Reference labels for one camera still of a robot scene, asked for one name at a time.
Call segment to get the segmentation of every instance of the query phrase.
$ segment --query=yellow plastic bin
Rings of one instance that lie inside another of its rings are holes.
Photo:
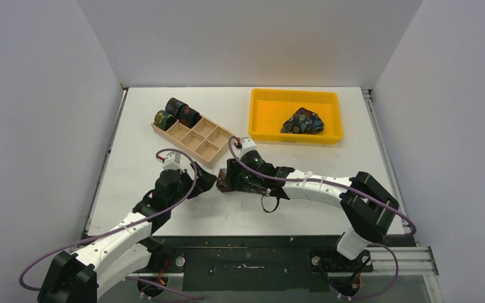
[[[319,115],[325,125],[318,134],[280,133],[285,121],[304,107]],[[252,90],[248,132],[254,140],[334,144],[343,138],[337,95],[299,90]]]

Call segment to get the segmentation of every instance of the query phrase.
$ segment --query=screw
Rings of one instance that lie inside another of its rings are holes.
[[[185,258],[184,257],[177,257],[176,258],[176,265],[179,267],[182,267],[185,264]]]
[[[320,261],[321,261],[321,257],[319,257],[319,256],[315,256],[315,257],[311,258],[311,264],[313,264],[315,266],[319,266]]]

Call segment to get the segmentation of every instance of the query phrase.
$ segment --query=gray wall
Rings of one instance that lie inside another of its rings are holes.
[[[422,0],[79,0],[126,86],[372,87]]]
[[[79,238],[120,98],[75,1],[0,1],[0,303],[36,302],[19,272]]]
[[[373,98],[446,302],[485,302],[485,1],[424,0]]]

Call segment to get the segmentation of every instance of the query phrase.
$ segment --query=empty compartment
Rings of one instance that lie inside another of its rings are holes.
[[[196,153],[202,156],[206,161],[211,160],[218,152],[219,148],[209,141],[204,141],[196,149]]]
[[[231,136],[230,133],[223,130],[222,128],[215,128],[215,130],[207,137],[208,141],[211,141],[214,145],[221,148],[226,143],[229,137]]]
[[[205,140],[205,137],[198,134],[196,131],[190,131],[184,138],[181,140],[181,143],[184,146],[187,146],[190,150],[195,150],[196,147],[200,145],[201,142]]]
[[[207,137],[216,127],[216,124],[202,117],[201,120],[198,121],[198,123],[193,127],[193,130],[197,131],[200,135]]]
[[[172,136],[176,140],[181,140],[185,135],[189,132],[189,128],[187,128],[185,125],[176,122],[172,127],[170,127],[166,133]]]

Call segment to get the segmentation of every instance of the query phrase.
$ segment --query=wall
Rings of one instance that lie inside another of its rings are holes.
[[[36,302],[20,271],[80,237],[121,94],[75,1],[0,1],[0,302]]]
[[[373,99],[446,302],[485,302],[485,1],[424,0]]]
[[[79,0],[124,86],[373,87],[422,0]]]

